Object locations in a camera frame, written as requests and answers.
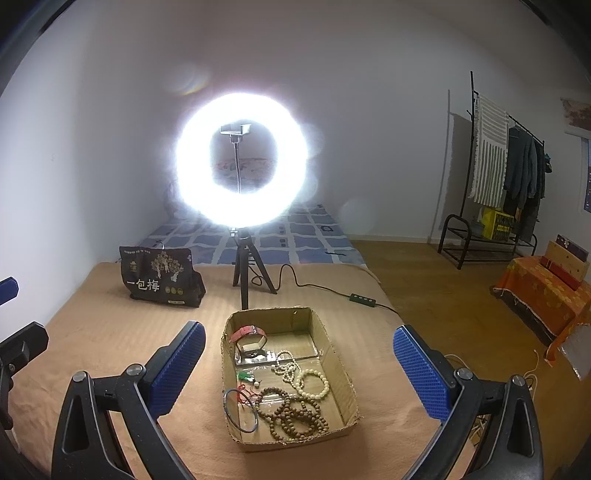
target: printed tree illustration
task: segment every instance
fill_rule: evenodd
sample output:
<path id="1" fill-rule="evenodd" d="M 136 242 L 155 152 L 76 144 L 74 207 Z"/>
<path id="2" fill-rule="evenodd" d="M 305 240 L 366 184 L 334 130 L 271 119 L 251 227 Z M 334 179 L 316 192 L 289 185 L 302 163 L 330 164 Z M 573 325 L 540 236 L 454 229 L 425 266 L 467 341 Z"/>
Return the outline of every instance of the printed tree illustration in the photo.
<path id="1" fill-rule="evenodd" d="M 179 261 L 178 260 L 175 260 L 174 258 L 170 258 L 168 260 L 168 266 L 167 267 L 173 273 L 173 276 L 170 277 L 170 279 L 172 281 L 177 281 L 178 274 L 181 273 L 184 270 L 183 266 L 179 263 Z"/>
<path id="2" fill-rule="evenodd" d="M 152 268 L 156 270 L 158 278 L 162 278 L 162 271 L 168 272 L 168 255 L 165 252 L 158 254 L 155 260 L 152 261 Z"/>
<path id="3" fill-rule="evenodd" d="M 172 281 L 177 281 L 178 274 L 181 273 L 184 268 L 178 260 L 167 255 L 165 252 L 158 254 L 155 260 L 152 261 L 152 268 L 158 273 L 158 278 L 162 278 L 162 273 L 173 273 L 170 277 Z"/>

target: light stand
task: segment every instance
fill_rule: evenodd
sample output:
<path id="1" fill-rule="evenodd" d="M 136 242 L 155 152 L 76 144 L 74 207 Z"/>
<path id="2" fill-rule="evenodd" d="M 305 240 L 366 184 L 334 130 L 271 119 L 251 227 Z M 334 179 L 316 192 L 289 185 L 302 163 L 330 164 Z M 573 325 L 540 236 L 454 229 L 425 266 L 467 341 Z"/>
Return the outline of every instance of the light stand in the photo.
<path id="1" fill-rule="evenodd" d="M 250 133 L 250 124 L 240 125 L 239 128 L 234 128 L 232 125 L 225 125 L 220 128 L 222 135 L 230 136 L 230 142 L 234 145 L 234 160 L 236 161 L 236 179 L 238 181 L 238 193 L 242 192 L 242 179 L 240 177 L 240 158 L 238 155 L 238 144 L 244 135 Z M 277 290 L 273 286 L 271 277 L 262 262 L 261 255 L 252 242 L 252 237 L 248 228 L 240 228 L 234 233 L 234 240 L 238 249 L 236 250 L 236 262 L 234 266 L 234 281 L 232 286 L 236 287 L 240 282 L 240 297 L 242 302 L 242 310 L 248 310 L 248 261 L 249 256 L 252 255 L 256 266 L 261 272 L 261 276 L 265 283 L 271 290 L 271 293 L 277 294 Z"/>

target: black bag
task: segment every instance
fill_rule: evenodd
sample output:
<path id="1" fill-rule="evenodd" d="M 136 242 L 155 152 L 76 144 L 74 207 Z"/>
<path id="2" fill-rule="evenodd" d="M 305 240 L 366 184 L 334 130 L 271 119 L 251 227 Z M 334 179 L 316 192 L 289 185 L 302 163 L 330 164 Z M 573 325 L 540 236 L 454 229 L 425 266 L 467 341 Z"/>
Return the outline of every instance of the black bag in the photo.
<path id="1" fill-rule="evenodd" d="M 119 247 L 119 254 L 131 298 L 199 307 L 205 285 L 188 248 Z"/>

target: red box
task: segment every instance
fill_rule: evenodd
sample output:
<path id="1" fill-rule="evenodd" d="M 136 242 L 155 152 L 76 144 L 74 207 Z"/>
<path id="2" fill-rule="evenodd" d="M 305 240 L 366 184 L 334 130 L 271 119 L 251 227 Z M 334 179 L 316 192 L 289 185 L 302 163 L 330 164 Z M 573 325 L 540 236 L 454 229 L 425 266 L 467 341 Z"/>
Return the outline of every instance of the red box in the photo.
<path id="1" fill-rule="evenodd" d="M 560 280 L 566 283 L 573 290 L 577 290 L 581 286 L 581 281 L 574 278 L 564 268 L 546 257 L 540 258 L 540 263 L 556 275 Z"/>

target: blue checkered bedsheet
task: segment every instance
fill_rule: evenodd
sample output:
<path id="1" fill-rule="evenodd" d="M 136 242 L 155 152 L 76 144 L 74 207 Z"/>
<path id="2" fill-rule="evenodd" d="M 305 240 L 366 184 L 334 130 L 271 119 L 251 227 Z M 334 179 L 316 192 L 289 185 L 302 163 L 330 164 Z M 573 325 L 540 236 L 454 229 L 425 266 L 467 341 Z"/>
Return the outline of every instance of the blue checkered bedsheet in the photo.
<path id="1" fill-rule="evenodd" d="M 361 254 L 321 204 L 294 205 L 279 218 L 251 228 L 268 265 L 337 263 L 365 266 Z M 231 265 L 236 244 L 227 227 L 205 217 L 172 219 L 140 243 L 151 248 L 190 248 L 193 264 Z"/>

